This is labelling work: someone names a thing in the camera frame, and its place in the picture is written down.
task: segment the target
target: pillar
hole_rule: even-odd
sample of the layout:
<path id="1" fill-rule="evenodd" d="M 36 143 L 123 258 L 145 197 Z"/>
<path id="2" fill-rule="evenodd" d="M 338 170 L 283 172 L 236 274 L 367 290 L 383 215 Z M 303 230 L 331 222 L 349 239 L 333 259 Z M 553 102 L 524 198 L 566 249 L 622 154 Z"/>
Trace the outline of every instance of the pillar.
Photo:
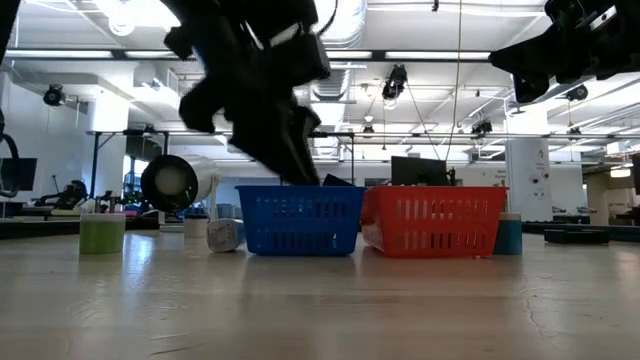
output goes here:
<path id="1" fill-rule="evenodd" d="M 121 97 L 103 91 L 95 101 L 88 106 L 90 130 L 92 131 L 122 131 L 127 128 L 129 121 L 129 103 Z M 123 164 L 127 139 L 116 135 L 109 139 L 109 134 L 100 137 L 104 145 L 98 152 L 98 166 L 96 171 L 96 196 L 101 196 L 107 190 L 116 194 L 122 193 Z M 87 188 L 91 186 L 91 169 L 93 157 L 94 137 L 87 136 L 85 141 L 86 156 L 82 173 Z"/>
<path id="2" fill-rule="evenodd" d="M 607 199 L 607 187 L 609 174 L 599 173 L 585 176 L 587 185 L 587 206 L 596 210 L 590 214 L 591 225 L 609 225 L 609 201 Z"/>
<path id="3" fill-rule="evenodd" d="M 524 114 L 505 121 L 510 134 L 548 133 L 544 108 L 527 107 Z M 509 139 L 506 144 L 509 212 L 523 221 L 553 220 L 549 144 L 546 139 Z"/>

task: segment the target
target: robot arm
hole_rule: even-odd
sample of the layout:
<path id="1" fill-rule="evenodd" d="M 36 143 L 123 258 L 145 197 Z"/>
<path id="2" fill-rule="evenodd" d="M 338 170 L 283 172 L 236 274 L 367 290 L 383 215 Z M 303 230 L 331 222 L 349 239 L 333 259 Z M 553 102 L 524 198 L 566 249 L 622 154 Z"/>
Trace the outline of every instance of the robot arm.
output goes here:
<path id="1" fill-rule="evenodd" d="M 489 60 L 513 75 L 516 100 L 544 95 L 549 79 L 571 84 L 640 70 L 640 3 L 637 0 L 548 0 L 553 24 L 542 35 L 491 53 Z"/>
<path id="2" fill-rule="evenodd" d="M 180 57 L 193 52 L 206 76 L 184 96 L 180 116 L 190 129 L 215 131 L 224 109 L 230 144 L 294 185 L 318 185 L 308 135 L 318 116 L 300 106 L 295 86 L 329 76 L 313 0 L 161 0 L 182 26 L 165 44 Z M 276 14 L 265 16 L 266 12 Z M 290 39 L 273 39 L 294 29 Z"/>

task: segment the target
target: desk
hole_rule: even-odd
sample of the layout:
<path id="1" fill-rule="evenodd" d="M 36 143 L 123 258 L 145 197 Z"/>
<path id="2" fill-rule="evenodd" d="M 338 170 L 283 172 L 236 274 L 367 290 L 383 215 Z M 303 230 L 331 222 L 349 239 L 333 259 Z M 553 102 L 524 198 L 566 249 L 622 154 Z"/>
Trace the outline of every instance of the desk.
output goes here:
<path id="1" fill-rule="evenodd" d="M 0 242 L 0 349 L 14 359 L 635 359 L 636 244 L 545 245 L 491 259 L 211 254 L 128 234 Z"/>

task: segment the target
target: green cup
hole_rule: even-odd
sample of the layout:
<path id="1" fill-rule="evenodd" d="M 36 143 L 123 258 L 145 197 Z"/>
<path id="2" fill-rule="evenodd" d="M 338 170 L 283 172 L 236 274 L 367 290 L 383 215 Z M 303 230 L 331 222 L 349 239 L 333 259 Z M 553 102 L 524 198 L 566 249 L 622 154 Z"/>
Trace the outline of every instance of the green cup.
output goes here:
<path id="1" fill-rule="evenodd" d="M 82 214 L 80 254 L 122 252 L 125 223 L 124 214 Z"/>

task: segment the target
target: red basket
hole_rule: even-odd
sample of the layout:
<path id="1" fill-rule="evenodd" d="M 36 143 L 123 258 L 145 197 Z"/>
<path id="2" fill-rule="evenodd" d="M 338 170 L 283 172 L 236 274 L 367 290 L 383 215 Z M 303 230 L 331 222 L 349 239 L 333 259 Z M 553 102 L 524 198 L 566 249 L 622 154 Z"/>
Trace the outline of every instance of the red basket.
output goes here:
<path id="1" fill-rule="evenodd" d="M 490 256 L 506 190 L 374 187 L 364 196 L 362 234 L 390 257 Z"/>

